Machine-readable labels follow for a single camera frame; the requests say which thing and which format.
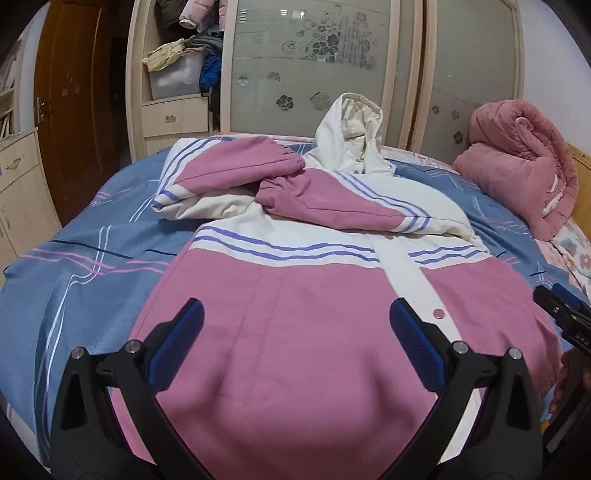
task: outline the drawer handle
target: drawer handle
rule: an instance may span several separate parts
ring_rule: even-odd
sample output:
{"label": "drawer handle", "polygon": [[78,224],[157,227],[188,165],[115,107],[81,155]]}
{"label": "drawer handle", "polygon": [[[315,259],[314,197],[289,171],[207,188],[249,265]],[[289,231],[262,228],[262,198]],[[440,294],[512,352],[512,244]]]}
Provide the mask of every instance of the drawer handle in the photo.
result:
{"label": "drawer handle", "polygon": [[8,220],[8,215],[6,214],[6,212],[4,210],[2,210],[2,213],[4,214],[4,220],[6,222],[6,228],[7,228],[7,230],[10,230],[10,221]]}
{"label": "drawer handle", "polygon": [[7,170],[15,170],[15,168],[18,167],[18,164],[21,162],[21,157],[18,157],[16,160],[13,160],[12,162],[10,162],[7,166],[6,169]]}

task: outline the metal screw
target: metal screw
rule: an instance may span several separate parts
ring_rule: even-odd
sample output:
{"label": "metal screw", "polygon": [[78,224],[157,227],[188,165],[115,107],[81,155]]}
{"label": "metal screw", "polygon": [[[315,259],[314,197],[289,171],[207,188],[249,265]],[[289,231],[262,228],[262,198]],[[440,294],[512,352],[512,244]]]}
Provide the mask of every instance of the metal screw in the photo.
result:
{"label": "metal screw", "polygon": [[460,355],[468,353],[468,345],[464,342],[453,342],[453,350]]}
{"label": "metal screw", "polygon": [[81,346],[77,346],[72,350],[72,358],[78,360],[82,357],[82,355],[84,355],[84,351],[85,350]]}
{"label": "metal screw", "polygon": [[523,353],[521,353],[521,350],[519,350],[518,348],[509,348],[509,356],[513,359],[513,360],[520,360],[521,357],[523,357]]}
{"label": "metal screw", "polygon": [[139,349],[141,348],[142,343],[139,340],[130,340],[129,342],[127,342],[125,344],[125,351],[127,353],[135,353],[135,352],[139,352]]}

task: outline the pink and white jacket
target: pink and white jacket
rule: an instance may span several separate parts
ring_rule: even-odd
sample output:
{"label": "pink and white jacket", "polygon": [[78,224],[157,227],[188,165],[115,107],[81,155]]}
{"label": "pink and white jacket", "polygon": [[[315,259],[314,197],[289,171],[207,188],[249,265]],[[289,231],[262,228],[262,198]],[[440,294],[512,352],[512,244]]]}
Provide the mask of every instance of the pink and white jacket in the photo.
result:
{"label": "pink and white jacket", "polygon": [[[375,480],[433,406],[388,318],[405,297],[478,352],[517,346],[543,395],[560,347],[531,289],[492,257],[444,194],[379,154],[382,112],[345,94],[304,157],[267,137],[184,139],[152,204],[216,218],[179,253],[131,334],[190,297],[204,328],[169,390],[168,418],[218,480]],[[149,458],[122,405],[137,455]],[[474,393],[444,458],[461,450]]]}

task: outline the frosted glass door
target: frosted glass door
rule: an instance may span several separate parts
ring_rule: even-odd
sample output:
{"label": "frosted glass door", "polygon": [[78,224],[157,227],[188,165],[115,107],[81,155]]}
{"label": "frosted glass door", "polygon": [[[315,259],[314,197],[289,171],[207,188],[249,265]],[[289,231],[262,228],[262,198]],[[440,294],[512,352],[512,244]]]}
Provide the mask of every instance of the frosted glass door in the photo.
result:
{"label": "frosted glass door", "polygon": [[230,130],[313,137],[345,92],[381,104],[390,0],[240,0]]}
{"label": "frosted glass door", "polygon": [[472,112],[517,98],[521,30],[517,0],[438,0],[437,45],[420,152],[446,163],[468,147]]}

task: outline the cabinet drawer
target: cabinet drawer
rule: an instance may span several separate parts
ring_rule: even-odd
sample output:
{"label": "cabinet drawer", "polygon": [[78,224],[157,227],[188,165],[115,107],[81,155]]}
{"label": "cabinet drawer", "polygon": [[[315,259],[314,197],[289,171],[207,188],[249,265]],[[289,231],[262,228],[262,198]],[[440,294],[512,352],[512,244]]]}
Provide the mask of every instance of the cabinet drawer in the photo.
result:
{"label": "cabinet drawer", "polygon": [[39,164],[35,133],[0,151],[0,192],[25,172]]}
{"label": "cabinet drawer", "polygon": [[18,256],[48,242],[60,230],[40,166],[0,193],[0,225]]}
{"label": "cabinet drawer", "polygon": [[145,137],[207,132],[207,97],[158,102],[142,107]]}
{"label": "cabinet drawer", "polygon": [[176,141],[180,140],[181,138],[201,138],[208,136],[208,132],[191,132],[188,134],[180,135],[160,135],[158,137],[147,137],[145,139],[146,151],[148,152],[148,155],[154,155],[163,148],[172,147],[176,143]]}

